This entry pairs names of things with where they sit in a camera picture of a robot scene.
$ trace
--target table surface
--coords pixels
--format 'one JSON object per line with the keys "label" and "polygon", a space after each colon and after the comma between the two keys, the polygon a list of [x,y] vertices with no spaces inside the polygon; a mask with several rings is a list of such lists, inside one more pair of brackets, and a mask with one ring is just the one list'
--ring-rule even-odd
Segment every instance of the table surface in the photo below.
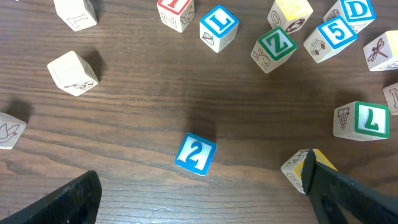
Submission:
{"label": "table surface", "polygon": [[[92,0],[97,26],[73,32],[52,0],[0,1],[0,110],[28,121],[13,150],[0,150],[0,219],[86,172],[101,177],[97,223],[316,223],[309,199],[280,171],[300,149],[319,148],[343,174],[398,196],[391,137],[333,137],[333,110],[386,104],[397,72],[369,72],[363,47],[398,29],[398,1],[373,1],[377,19],[339,55],[316,64],[304,40],[335,0],[314,9],[291,37],[297,51],[264,74],[250,57],[271,30],[271,0],[196,0],[180,34],[155,0]],[[217,4],[239,20],[236,39],[214,53],[199,20]],[[74,50],[100,79],[81,97],[59,90],[47,64]],[[206,177],[174,164],[187,132],[216,141]]]}

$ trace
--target number 5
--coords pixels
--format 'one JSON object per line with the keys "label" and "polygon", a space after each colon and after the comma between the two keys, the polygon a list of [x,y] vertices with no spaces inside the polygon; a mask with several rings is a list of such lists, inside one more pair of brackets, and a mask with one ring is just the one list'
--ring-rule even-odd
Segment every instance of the number 5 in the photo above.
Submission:
{"label": "number 5", "polygon": [[344,31],[342,30],[342,29],[340,29],[340,28],[337,28],[336,27],[337,26],[337,23],[332,23],[332,24],[330,24],[330,25],[328,25],[328,28],[330,29],[330,31],[332,32],[332,33],[335,33],[335,32],[339,32],[340,33],[340,35],[337,35],[336,36],[336,39],[338,39],[338,40],[343,40],[344,39]]}

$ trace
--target green border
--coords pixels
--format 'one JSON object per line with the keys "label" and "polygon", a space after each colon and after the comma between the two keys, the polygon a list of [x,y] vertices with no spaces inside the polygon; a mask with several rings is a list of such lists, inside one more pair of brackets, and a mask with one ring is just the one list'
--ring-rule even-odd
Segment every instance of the green border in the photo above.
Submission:
{"label": "green border", "polygon": [[[262,40],[264,40],[266,37],[268,37],[269,35],[272,35],[276,30],[281,30],[283,34],[285,34],[285,36],[290,40],[290,42],[293,44],[293,46],[286,50],[284,53],[282,53],[281,55],[279,55],[278,57],[275,57],[274,54],[267,48],[267,46],[262,42]],[[287,54],[291,53],[293,50],[297,49],[297,44],[296,42],[294,42],[294,40],[289,37],[289,35],[286,33],[286,31],[284,31],[281,27],[276,27],[275,29],[269,31],[268,33],[262,35],[259,39],[258,42],[261,44],[261,46],[267,51],[267,53],[272,57],[272,59],[274,61],[278,61],[279,59],[281,59],[282,57],[285,57]]]}
{"label": "green border", "polygon": [[[373,108],[379,108],[379,109],[384,109],[384,111],[386,111],[386,133],[382,134],[382,133],[376,133],[373,131],[367,131],[367,130],[362,130],[358,128],[358,124],[359,124],[359,106],[363,105],[363,106],[370,106]],[[373,103],[365,103],[365,102],[360,102],[357,101],[355,102],[355,132],[359,133],[359,134],[367,134],[370,136],[377,136],[377,137],[381,137],[381,138],[390,138],[390,114],[389,114],[389,109],[387,106],[384,105],[377,105],[377,104],[373,104]]]}

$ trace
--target number block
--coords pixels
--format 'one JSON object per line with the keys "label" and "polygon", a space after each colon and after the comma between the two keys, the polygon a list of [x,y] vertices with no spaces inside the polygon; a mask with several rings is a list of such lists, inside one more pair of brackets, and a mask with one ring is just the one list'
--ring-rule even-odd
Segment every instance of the number block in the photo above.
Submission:
{"label": "number block", "polygon": [[25,122],[6,113],[0,113],[0,149],[12,149],[25,128]]}
{"label": "number block", "polygon": [[[280,168],[293,186],[302,194],[305,194],[305,192],[303,189],[303,182],[301,180],[301,172],[303,171],[304,160],[307,157],[308,152],[309,149],[300,150]],[[313,152],[315,153],[318,162],[337,170],[321,151],[313,149]]]}
{"label": "number block", "polygon": [[97,25],[89,0],[54,0],[54,4],[58,16],[75,32]]}
{"label": "number block", "polygon": [[80,96],[98,85],[91,66],[74,51],[47,65],[57,87],[73,96]]}
{"label": "number block", "polygon": [[376,19],[370,0],[338,0],[323,17],[323,21],[337,16],[343,17],[356,34]]}
{"label": "number block", "polygon": [[271,27],[281,27],[291,34],[300,30],[313,9],[307,0],[275,0],[267,20]]}
{"label": "number block", "polygon": [[316,63],[321,63],[348,47],[358,35],[338,16],[319,25],[305,40],[304,47]]}
{"label": "number block", "polygon": [[389,124],[388,107],[355,101],[335,109],[333,135],[355,141],[388,139]]}
{"label": "number block", "polygon": [[222,51],[238,31],[239,20],[223,6],[216,6],[200,20],[200,38],[216,53]]}
{"label": "number block", "polygon": [[182,33],[195,16],[193,0],[159,0],[160,19],[170,28]]}
{"label": "number block", "polygon": [[263,72],[270,73],[285,63],[296,49],[294,40],[281,27],[276,27],[256,41],[251,57]]}
{"label": "number block", "polygon": [[175,164],[198,175],[207,175],[217,145],[188,133],[175,158]]}
{"label": "number block", "polygon": [[398,30],[387,31],[363,48],[369,70],[398,69]]}

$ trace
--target wooden surface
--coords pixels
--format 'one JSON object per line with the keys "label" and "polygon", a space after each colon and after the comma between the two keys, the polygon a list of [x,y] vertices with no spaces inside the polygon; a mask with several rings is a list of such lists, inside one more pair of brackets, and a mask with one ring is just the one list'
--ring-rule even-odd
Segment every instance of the wooden surface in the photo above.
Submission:
{"label": "wooden surface", "polygon": [[[0,110],[28,121],[13,150],[0,150],[0,219],[95,170],[97,223],[316,223],[312,206],[280,171],[300,149],[319,148],[343,174],[398,196],[398,119],[391,138],[333,137],[333,110],[386,104],[397,72],[369,72],[363,46],[398,29],[398,1],[373,1],[377,19],[359,39],[316,64],[303,42],[334,0],[292,34],[298,50],[264,74],[250,57],[271,29],[271,0],[195,0],[182,34],[161,23],[155,0],[93,0],[95,27],[73,32],[51,0],[0,0]],[[217,4],[239,20],[236,39],[214,53],[199,20]],[[46,65],[74,50],[100,79],[75,98]],[[209,174],[174,164],[185,133],[216,141]]]}

